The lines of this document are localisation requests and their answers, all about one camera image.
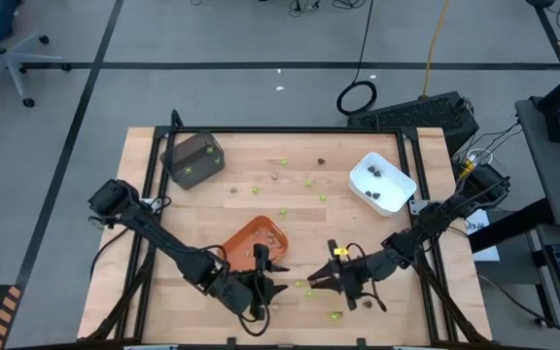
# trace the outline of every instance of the yellow cable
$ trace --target yellow cable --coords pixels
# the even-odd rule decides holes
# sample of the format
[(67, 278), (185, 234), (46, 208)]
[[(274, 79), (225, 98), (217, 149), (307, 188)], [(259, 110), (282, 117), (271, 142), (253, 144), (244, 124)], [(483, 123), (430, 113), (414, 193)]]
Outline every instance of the yellow cable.
[(423, 96), (427, 96), (427, 87), (429, 86), (429, 68), (432, 64), (432, 53), (434, 53), (434, 46), (436, 45), (436, 39), (438, 38), (439, 31), (442, 29), (442, 24), (444, 23), (444, 16), (446, 15), (446, 10), (448, 9), (448, 3), (450, 0), (444, 2), (444, 8), (439, 14), (439, 22), (437, 23), (436, 32), (434, 33), (434, 38), (432, 39), (432, 44), (429, 46), (429, 56), (427, 57), (427, 68), (425, 69), (425, 85), (423, 85)]

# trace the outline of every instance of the black floor stripe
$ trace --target black floor stripe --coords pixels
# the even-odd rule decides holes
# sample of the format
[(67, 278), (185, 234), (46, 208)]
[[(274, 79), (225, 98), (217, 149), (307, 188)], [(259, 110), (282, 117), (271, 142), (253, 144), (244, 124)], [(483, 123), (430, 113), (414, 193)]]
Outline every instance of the black floor stripe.
[(548, 16), (545, 15), (545, 10), (536, 7), (535, 11), (537, 12), (537, 16), (540, 18), (540, 22), (542, 23), (543, 31), (545, 31), (545, 35), (548, 37), (548, 41), (550, 42), (550, 46), (554, 50), (554, 54), (559, 58), (560, 62), (560, 49), (558, 39), (556, 37), (556, 33), (552, 28), (552, 24), (550, 24), (550, 20), (548, 20)]
[[(90, 69), (93, 63), (70, 62), (73, 69)], [(423, 70), (422, 62), (364, 62), (363, 69)], [(27, 63), (28, 69), (61, 69), (59, 63)], [(215, 70), (215, 69), (356, 69), (358, 62), (102, 62), (101, 69), (122, 70)], [(560, 70), (559, 63), (432, 63), (432, 70), (542, 71)]]
[(23, 258), (23, 262), (20, 266), (17, 276), (17, 286), (21, 288), (22, 291), (24, 291), (25, 287), (27, 287), (29, 277), (31, 276), (36, 258), (38, 257), (38, 251), (40, 250), (40, 246), (43, 242), (45, 231), (47, 230), (47, 225), (49, 224), (49, 219), (51, 218), (51, 214), (53, 212), (53, 206), (55, 205), (55, 200), (57, 199), (59, 189), (62, 185), (62, 180), (64, 179), (64, 173), (66, 172), (68, 162), (70, 161), (70, 157), (73, 153), (73, 147), (77, 141), (79, 129), (84, 121), (84, 115), (86, 114), (86, 109), (88, 108), (89, 100), (92, 96), (96, 79), (98, 78), (101, 63), (105, 58), (105, 52), (107, 51), (110, 40), (112, 39), (112, 34), (114, 33), (114, 28), (116, 27), (116, 22), (122, 7), (123, 0), (116, 0), (112, 13), (109, 17), (109, 21), (107, 22), (105, 32), (103, 33), (101, 44), (98, 47), (96, 57), (92, 63), (91, 71), (87, 77), (86, 86), (84, 87), (84, 91), (80, 97), (75, 117), (73, 118), (70, 129), (68, 130), (64, 147), (62, 148), (59, 160), (57, 161), (57, 167), (55, 168), (51, 184), (49, 185), (47, 197), (45, 198), (43, 207), (40, 210), (36, 227), (34, 228), (31, 240), (29, 241), (29, 246), (25, 252), (25, 257)]

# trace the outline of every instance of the yellow object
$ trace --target yellow object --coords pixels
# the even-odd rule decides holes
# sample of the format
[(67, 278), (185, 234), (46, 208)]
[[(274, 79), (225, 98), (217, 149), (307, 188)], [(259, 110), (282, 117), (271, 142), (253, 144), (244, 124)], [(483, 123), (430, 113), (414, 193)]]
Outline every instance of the yellow object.
[(462, 171), (462, 173), (459, 174), (459, 178), (463, 179), (467, 177), (468, 174), (470, 174), (473, 170), (474, 170), (474, 162), (470, 159), (466, 159), (466, 161), (464, 161), (464, 171)]
[(439, 14), (439, 21), (437, 22), (436, 32), (434, 33), (434, 38), (432, 39), (432, 44), (429, 46), (429, 56), (427, 57), (427, 68), (425, 69), (425, 85), (423, 85), (423, 96), (427, 96), (427, 87), (429, 86), (429, 74), (430, 66), (432, 64), (432, 54), (434, 53), (434, 46), (436, 45), (436, 39), (438, 38), (439, 31), (442, 29), (442, 24), (444, 23), (444, 16), (446, 15), (446, 10), (448, 9), (448, 3), (450, 0), (444, 2), (444, 8)]
[(333, 320), (340, 320), (342, 318), (342, 312), (338, 312), (338, 311), (331, 312), (330, 318)]
[(348, 256), (349, 250), (347, 250), (346, 248), (334, 248), (334, 254), (340, 257)]

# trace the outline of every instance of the chair base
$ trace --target chair base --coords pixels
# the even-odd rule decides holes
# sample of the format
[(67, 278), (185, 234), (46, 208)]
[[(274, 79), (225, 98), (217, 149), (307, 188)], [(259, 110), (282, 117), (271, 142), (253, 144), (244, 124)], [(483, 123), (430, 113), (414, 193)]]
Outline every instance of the chair base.
[[(15, 82), (18, 96), (20, 96), (23, 105), (29, 108), (34, 107), (35, 102), (27, 95), (23, 84), (21, 74), (26, 73), (26, 69), (22, 64), (33, 62), (58, 63), (62, 61), (62, 57), (59, 56), (32, 54), (31, 52), (38, 43), (47, 45), (49, 43), (49, 37), (46, 35), (39, 36), (38, 33), (34, 33), (21, 40), (10, 49), (0, 52), (0, 76), (8, 71)], [(69, 63), (64, 63), (62, 64), (62, 69), (64, 71), (69, 71), (71, 66)]]

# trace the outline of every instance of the orange warning tape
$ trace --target orange warning tape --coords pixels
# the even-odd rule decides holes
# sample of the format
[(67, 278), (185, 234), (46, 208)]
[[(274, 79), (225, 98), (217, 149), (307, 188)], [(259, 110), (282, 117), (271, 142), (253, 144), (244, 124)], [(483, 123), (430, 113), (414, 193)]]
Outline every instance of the orange warning tape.
[(6, 345), (7, 336), (10, 333), (11, 322), (15, 316), (18, 302), (20, 301), (20, 289), (11, 286), (8, 294), (2, 301), (0, 309), (0, 349)]

